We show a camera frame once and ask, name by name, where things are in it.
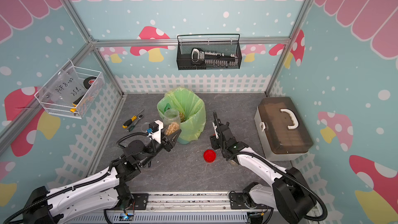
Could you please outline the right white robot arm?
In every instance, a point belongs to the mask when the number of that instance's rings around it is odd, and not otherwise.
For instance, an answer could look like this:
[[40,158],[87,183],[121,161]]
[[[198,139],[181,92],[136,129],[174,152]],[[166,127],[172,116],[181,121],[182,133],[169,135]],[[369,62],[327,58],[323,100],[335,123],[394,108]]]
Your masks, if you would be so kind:
[[325,203],[310,189],[298,169],[286,169],[268,161],[246,143],[237,141],[229,124],[223,124],[216,112],[213,117],[212,148],[220,149],[227,161],[246,167],[268,184],[265,187],[253,182],[243,190],[249,208],[265,205],[276,209],[290,224],[298,224],[302,219],[313,222],[326,220],[328,210]]

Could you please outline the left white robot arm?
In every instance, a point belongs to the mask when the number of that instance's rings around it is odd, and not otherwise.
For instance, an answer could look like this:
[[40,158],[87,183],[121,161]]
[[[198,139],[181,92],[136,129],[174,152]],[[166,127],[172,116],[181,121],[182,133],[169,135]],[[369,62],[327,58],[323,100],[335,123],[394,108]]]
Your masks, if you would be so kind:
[[123,154],[102,171],[60,188],[35,189],[24,208],[5,219],[6,224],[64,224],[78,216],[120,208],[129,217],[137,200],[127,183],[149,167],[161,151],[170,152],[181,129],[156,120],[146,132],[130,133],[116,145]]

